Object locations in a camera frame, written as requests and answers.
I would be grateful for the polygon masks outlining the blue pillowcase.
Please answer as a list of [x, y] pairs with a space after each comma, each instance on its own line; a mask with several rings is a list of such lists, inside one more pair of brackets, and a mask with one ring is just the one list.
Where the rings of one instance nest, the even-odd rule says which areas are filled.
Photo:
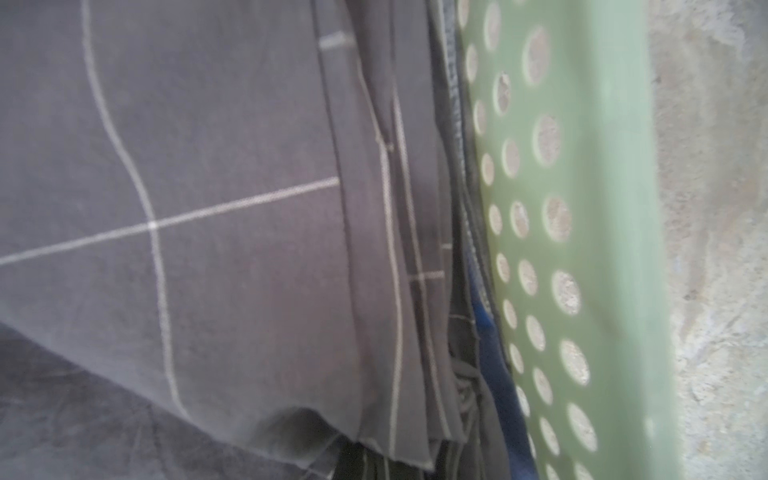
[[499, 426], [504, 437], [512, 479], [536, 479], [528, 432], [516, 385], [511, 374], [508, 355], [501, 338], [503, 319], [496, 305], [492, 288], [490, 253], [487, 246], [482, 202], [479, 193], [479, 168], [474, 153], [471, 107], [468, 92], [469, 77], [462, 70], [467, 59], [459, 33], [459, 3], [440, 3], [446, 77], [453, 123], [455, 164], [462, 210], [463, 256], [467, 261], [471, 302], [479, 334], [479, 367], [490, 388]]

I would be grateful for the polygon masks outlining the dark grey checked pillowcase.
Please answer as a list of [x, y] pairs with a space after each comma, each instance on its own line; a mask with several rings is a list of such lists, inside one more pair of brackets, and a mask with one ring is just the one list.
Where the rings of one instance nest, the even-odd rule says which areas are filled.
[[464, 443], [432, 1], [5, 1], [1, 333], [308, 468]]
[[485, 383], [466, 376], [466, 443], [438, 449], [427, 472], [340, 437], [308, 468], [215, 441], [116, 385], [4, 330], [4, 479], [510, 479]]

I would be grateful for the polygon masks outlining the mint green plastic basket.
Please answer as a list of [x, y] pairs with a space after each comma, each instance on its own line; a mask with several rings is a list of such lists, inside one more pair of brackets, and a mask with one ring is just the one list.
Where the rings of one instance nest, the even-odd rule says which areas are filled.
[[500, 334], [542, 479], [681, 475], [641, 1], [459, 1]]

